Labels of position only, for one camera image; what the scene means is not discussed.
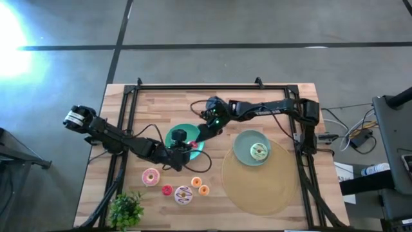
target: wooden table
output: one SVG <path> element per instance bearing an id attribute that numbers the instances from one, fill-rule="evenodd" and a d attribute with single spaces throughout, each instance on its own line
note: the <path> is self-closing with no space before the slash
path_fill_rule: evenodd
<path id="1" fill-rule="evenodd" d="M 319 102 L 314 84 L 297 84 L 301 98 Z M 108 118 L 108 122 L 116 125 L 123 96 L 124 84 L 110 84 L 106 89 L 100 116 Z M 283 91 L 277 90 L 140 90 L 134 118 L 133 131 L 137 133 L 146 125 L 155 123 L 163 137 L 169 129 L 180 123 L 199 124 L 198 116 L 189 109 L 191 102 L 219 96 L 224 101 L 229 99 L 249 102 L 265 102 L 284 99 Z M 195 110 L 204 109 L 204 103 L 194 106 Z M 126 110 L 124 127 L 126 128 L 129 112 Z M 286 115 L 278 115 L 281 125 L 290 133 L 290 124 Z M 307 229 L 306 216 L 302 201 L 300 186 L 290 205 L 282 212 L 271 216 L 256 216 L 238 209 L 223 190 L 221 181 L 221 164 L 224 156 L 232 147 L 234 139 L 243 130 L 253 129 L 264 133 L 269 139 L 280 143 L 294 156 L 292 140 L 288 138 L 274 122 L 273 117 L 258 117 L 247 122 L 230 122 L 224 132 L 205 143 L 205 151 L 212 157 L 213 166 L 210 171 L 196 174 L 187 169 L 181 172 L 175 170 L 162 171 L 162 165 L 138 159 L 130 153 L 124 191 L 145 192 L 142 201 L 145 215 L 136 229 Z M 316 127 L 317 133 L 324 132 L 324 122 L 321 119 Z M 150 128 L 142 136 L 158 139 L 156 130 Z M 101 147 L 92 149 L 91 157 L 102 153 Z M 329 153 L 318 152 L 315 156 L 315 168 L 321 195 L 338 218 L 349 225 L 343 197 L 337 180 L 333 158 Z M 103 156 L 94 160 L 87 169 L 86 178 L 80 196 L 80 202 L 75 218 L 75 226 L 82 224 L 102 199 L 106 177 L 108 175 L 110 157 Z M 188 165 L 196 169 L 206 168 L 207 158 L 200 155 Z M 160 183 L 151 188 L 144 187 L 141 175 L 147 168 L 160 170 Z M 208 197 L 196 197 L 187 206 L 179 206 L 173 197 L 162 195 L 161 187 L 171 184 L 174 189 L 182 185 L 190 185 L 194 176 L 202 178 L 209 185 L 211 192 Z M 311 207 L 315 225 L 319 225 L 315 203 L 311 198 Z"/>

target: concrete floor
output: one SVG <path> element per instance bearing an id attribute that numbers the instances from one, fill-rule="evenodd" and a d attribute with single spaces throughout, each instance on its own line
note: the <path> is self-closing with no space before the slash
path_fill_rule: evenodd
<path id="1" fill-rule="evenodd" d="M 90 146 L 64 129 L 73 104 L 99 111 L 113 51 L 16 52 L 13 46 L 116 44 L 126 0 L 0 1 L 0 127 L 45 159 L 33 167 L 7 231 L 73 224 Z M 134 0 L 124 44 L 412 41 L 402 0 Z M 322 107 L 371 102 L 412 85 L 412 47 L 123 51 L 114 83 L 314 82 Z M 370 107 L 337 110 L 347 124 Z M 342 132 L 327 124 L 331 132 Z M 351 149 L 338 162 L 386 161 Z M 348 207 L 356 228 L 379 229 Z"/>

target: teal plate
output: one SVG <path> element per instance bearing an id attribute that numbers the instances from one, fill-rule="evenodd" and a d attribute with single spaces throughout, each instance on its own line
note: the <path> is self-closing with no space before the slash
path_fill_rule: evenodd
<path id="1" fill-rule="evenodd" d="M 179 124 L 172 129 L 169 130 L 169 132 L 166 135 L 165 139 L 165 145 L 169 147 L 173 142 L 172 142 L 172 131 L 177 130 L 177 129 L 182 129 L 186 131 L 187 137 L 185 140 L 185 143 L 188 143 L 189 141 L 195 141 L 196 138 L 198 137 L 200 130 L 198 129 L 197 126 L 192 125 L 192 124 Z M 205 142 L 199 142 L 198 147 L 193 149 L 193 150 L 200 150 L 203 151 L 203 147 L 205 145 Z M 195 151 L 191 153 L 191 160 L 196 158 L 200 154 L 199 151 Z"/>
<path id="2" fill-rule="evenodd" d="M 268 148 L 268 156 L 264 160 L 253 159 L 250 147 L 255 143 L 262 143 Z M 248 166 L 258 166 L 266 162 L 270 155 L 270 142 L 266 136 L 256 130 L 247 130 L 240 133 L 234 140 L 233 150 L 236 158 Z"/>

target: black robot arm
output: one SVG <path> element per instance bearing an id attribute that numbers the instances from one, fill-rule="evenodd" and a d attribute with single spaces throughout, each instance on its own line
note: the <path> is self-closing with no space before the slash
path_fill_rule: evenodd
<path id="1" fill-rule="evenodd" d="M 168 165 L 176 171 L 181 171 L 182 166 L 190 160 L 190 153 L 187 152 L 191 149 L 190 145 L 178 143 L 178 146 L 169 149 L 158 140 L 128 135 L 97 116 L 94 109 L 85 106 L 73 106 L 63 124 L 69 130 L 90 134 L 90 137 L 85 138 L 88 143 L 99 140 L 104 149 L 112 154 L 129 149 L 138 158 L 154 164 Z M 182 137 L 177 140 L 186 139 L 184 131 L 174 131 L 172 137 L 176 136 Z"/>
<path id="2" fill-rule="evenodd" d="M 303 125 L 301 151 L 316 153 L 315 126 L 319 123 L 319 103 L 308 99 L 284 99 L 281 101 L 252 104 L 244 101 L 230 100 L 228 103 L 219 97 L 206 101 L 206 110 L 200 117 L 206 120 L 198 126 L 200 134 L 196 142 L 211 139 L 222 133 L 223 127 L 230 121 L 249 121 L 257 116 L 287 114 Z"/>

